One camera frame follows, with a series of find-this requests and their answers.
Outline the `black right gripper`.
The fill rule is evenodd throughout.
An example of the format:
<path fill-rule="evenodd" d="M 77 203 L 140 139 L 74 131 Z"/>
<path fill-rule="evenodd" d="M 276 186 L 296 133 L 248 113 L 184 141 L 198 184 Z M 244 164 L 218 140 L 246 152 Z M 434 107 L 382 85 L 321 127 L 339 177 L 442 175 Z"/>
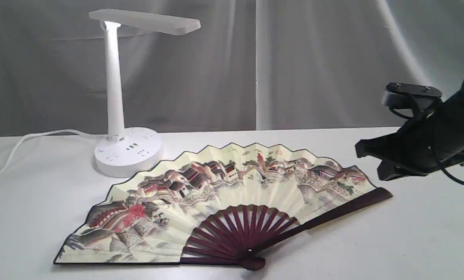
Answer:
<path fill-rule="evenodd" d="M 397 131 L 355 144 L 357 158 L 382 159 L 382 181 L 425 177 L 440 167 L 464 166 L 464 93 L 456 93 L 408 131 Z"/>

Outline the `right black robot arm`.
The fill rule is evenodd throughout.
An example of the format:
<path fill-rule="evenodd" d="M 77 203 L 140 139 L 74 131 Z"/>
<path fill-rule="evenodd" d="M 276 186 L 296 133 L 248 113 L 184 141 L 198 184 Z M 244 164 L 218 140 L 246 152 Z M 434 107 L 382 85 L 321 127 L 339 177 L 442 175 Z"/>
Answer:
<path fill-rule="evenodd" d="M 447 170 L 464 166 L 464 79 L 446 101 L 435 87 L 390 82 L 383 104 L 405 123 L 394 133 L 358 141 L 357 157 L 380 159 L 377 173 L 382 181 L 441 171 L 464 186 Z"/>

